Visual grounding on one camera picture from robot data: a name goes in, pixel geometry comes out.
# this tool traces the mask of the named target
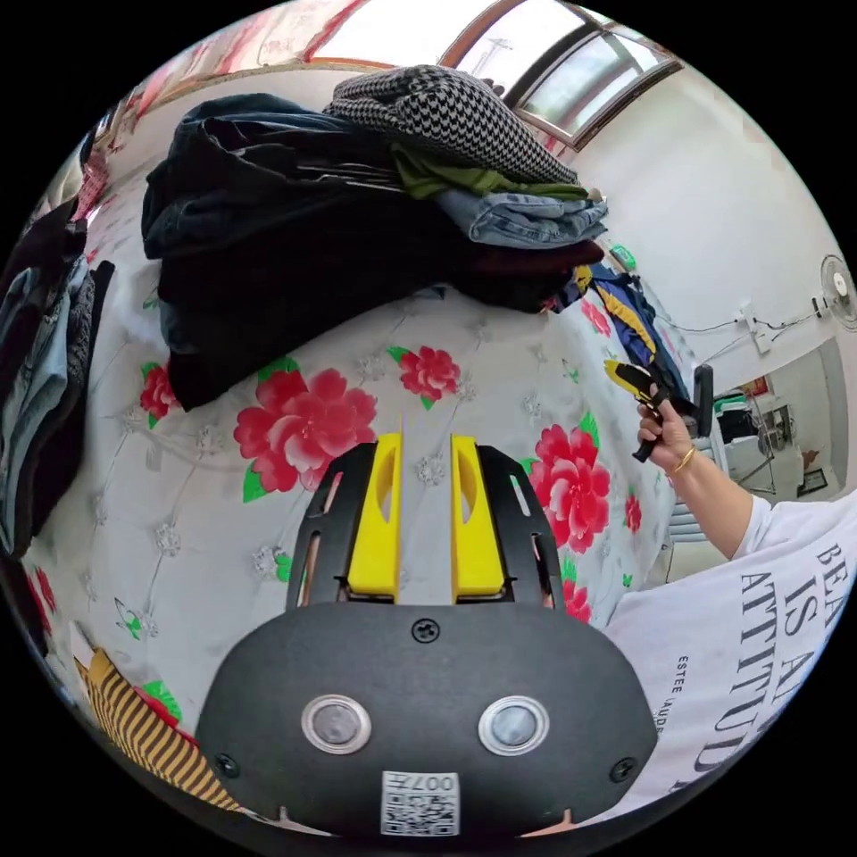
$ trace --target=yellow and black striped cloth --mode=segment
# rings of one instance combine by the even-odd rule
[[[96,651],[88,670],[79,663],[78,670],[98,723],[126,756],[201,801],[241,810],[199,749],[149,708],[102,650]]]

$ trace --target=gold bracelet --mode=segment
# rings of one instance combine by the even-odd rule
[[[676,476],[676,474],[682,468],[686,467],[690,463],[690,460],[694,457],[695,454],[696,454],[696,447],[691,446],[690,449],[687,451],[687,454],[685,455],[685,457],[678,463],[678,466],[676,467],[676,469],[674,471],[672,471],[672,473],[670,474],[670,478],[674,478]]]

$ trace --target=qr code sticker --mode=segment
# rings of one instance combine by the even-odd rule
[[[386,836],[458,836],[458,774],[385,770],[381,778],[381,833]]]

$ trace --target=green leaf print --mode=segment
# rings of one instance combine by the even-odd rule
[[[575,384],[580,383],[580,371],[572,369],[571,364],[565,358],[562,359],[562,374],[567,379],[574,381]]]
[[[274,372],[299,372],[300,366],[291,357],[279,357],[273,363],[269,363],[264,369],[259,370],[259,383],[267,381]]]
[[[281,554],[274,557],[274,562],[277,563],[277,580],[288,583],[292,577],[292,558]]]
[[[143,380],[145,381],[149,377],[149,372],[151,372],[152,369],[160,369],[160,368],[161,368],[160,363],[144,363],[140,367],[140,371],[143,373]]]
[[[402,362],[402,358],[403,358],[406,354],[410,354],[411,352],[410,352],[407,348],[399,348],[399,346],[398,346],[398,345],[391,345],[391,346],[387,349],[387,353],[388,353],[388,354],[389,354],[389,355],[390,355],[390,356],[391,356],[391,357],[392,357],[392,358],[393,358],[397,363],[400,363],[400,362]]]
[[[601,448],[601,438],[598,435],[598,423],[595,422],[595,417],[592,412],[589,412],[583,420],[580,421],[580,430],[592,438],[592,443],[595,449]]]
[[[143,685],[142,690],[146,691],[153,699],[156,699],[163,707],[174,717],[179,723],[182,720],[181,717],[181,709],[179,708],[179,704],[176,702],[175,696],[173,696],[169,690],[167,690],[166,685],[162,681],[150,681],[148,684]]]
[[[570,580],[572,583],[578,582],[578,567],[574,564],[574,560],[572,560],[570,556],[566,556],[562,559],[560,580],[563,583],[566,580]]]
[[[143,630],[143,623],[140,621],[139,617],[134,616],[131,621],[126,620],[125,627],[130,631],[131,636],[134,637],[135,640],[140,638],[140,632]]]
[[[244,502],[252,503],[260,497],[265,497],[268,492],[262,487],[262,477],[253,470],[252,462],[244,475]]]

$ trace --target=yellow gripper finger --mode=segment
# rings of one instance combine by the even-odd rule
[[[503,592],[505,575],[488,506],[476,441],[452,435],[453,603]],[[462,498],[470,516],[464,519]]]
[[[384,504],[389,496],[389,514]],[[399,598],[402,433],[381,435],[354,540],[348,586],[354,595]]]

